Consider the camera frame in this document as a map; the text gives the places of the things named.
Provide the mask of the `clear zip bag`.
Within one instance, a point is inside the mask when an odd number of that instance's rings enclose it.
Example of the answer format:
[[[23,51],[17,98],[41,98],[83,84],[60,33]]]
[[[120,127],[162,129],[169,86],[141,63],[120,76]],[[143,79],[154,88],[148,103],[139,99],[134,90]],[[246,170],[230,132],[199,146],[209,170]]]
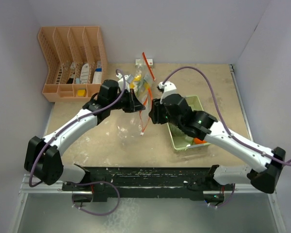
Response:
[[[152,91],[148,89],[139,96],[139,100],[144,105],[145,109],[135,113],[120,112],[120,117],[117,120],[117,135],[123,145],[130,145],[136,141],[145,139],[145,131],[150,122],[148,116],[152,108]]]
[[[134,90],[140,102],[145,101],[149,90],[156,80],[152,70],[153,64],[153,59],[147,58],[144,52],[142,52],[141,58],[135,60],[136,70],[133,75],[134,79],[129,86]]]

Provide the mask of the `netted green melon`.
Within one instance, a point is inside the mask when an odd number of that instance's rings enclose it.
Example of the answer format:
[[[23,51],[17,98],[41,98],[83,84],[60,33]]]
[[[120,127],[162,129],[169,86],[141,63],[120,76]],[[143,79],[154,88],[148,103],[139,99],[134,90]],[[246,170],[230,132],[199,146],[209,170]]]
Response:
[[[171,132],[173,137],[184,136],[184,132],[182,130],[180,130],[177,126],[169,123],[169,128],[170,128],[170,132]]]

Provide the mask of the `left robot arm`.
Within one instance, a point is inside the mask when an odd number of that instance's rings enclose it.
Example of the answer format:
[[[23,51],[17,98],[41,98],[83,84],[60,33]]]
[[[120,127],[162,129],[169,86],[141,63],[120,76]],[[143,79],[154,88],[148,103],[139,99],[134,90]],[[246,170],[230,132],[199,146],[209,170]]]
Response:
[[[133,89],[122,81],[106,80],[82,109],[65,125],[53,133],[31,138],[28,143],[24,168],[30,173],[30,187],[37,177],[41,183],[52,185],[57,181],[73,183],[79,190],[90,185],[90,172],[79,165],[64,165],[61,156],[84,133],[99,125],[112,110],[125,113],[143,111],[145,106]]]

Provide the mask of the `yellow banana bunch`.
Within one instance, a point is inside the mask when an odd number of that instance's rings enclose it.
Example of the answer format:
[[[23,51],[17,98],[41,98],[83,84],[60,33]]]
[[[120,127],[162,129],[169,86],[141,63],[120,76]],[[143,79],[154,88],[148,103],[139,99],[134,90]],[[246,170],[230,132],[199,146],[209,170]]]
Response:
[[[142,98],[146,94],[147,90],[150,88],[151,84],[152,78],[150,77],[150,75],[137,75],[132,82],[132,88],[136,97]]]

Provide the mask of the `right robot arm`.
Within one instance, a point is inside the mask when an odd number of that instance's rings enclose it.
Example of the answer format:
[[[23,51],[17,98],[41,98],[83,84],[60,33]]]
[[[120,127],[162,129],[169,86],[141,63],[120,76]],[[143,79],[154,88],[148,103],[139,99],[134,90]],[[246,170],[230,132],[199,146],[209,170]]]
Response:
[[[217,190],[230,183],[249,183],[261,192],[274,193],[286,155],[282,148],[264,147],[225,129],[216,117],[192,110],[179,94],[164,100],[153,99],[149,116],[154,124],[170,123],[188,137],[205,140],[245,162],[244,166],[212,166],[206,178],[209,189]]]

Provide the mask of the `orange fruit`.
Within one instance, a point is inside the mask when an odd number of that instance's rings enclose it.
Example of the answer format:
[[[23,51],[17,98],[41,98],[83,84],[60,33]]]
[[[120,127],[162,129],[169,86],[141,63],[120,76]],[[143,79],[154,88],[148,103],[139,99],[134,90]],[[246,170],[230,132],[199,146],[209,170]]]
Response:
[[[201,140],[201,139],[198,139],[198,138],[194,138],[194,143],[196,145],[199,145],[199,144],[205,144],[205,143],[207,143],[207,141]]]

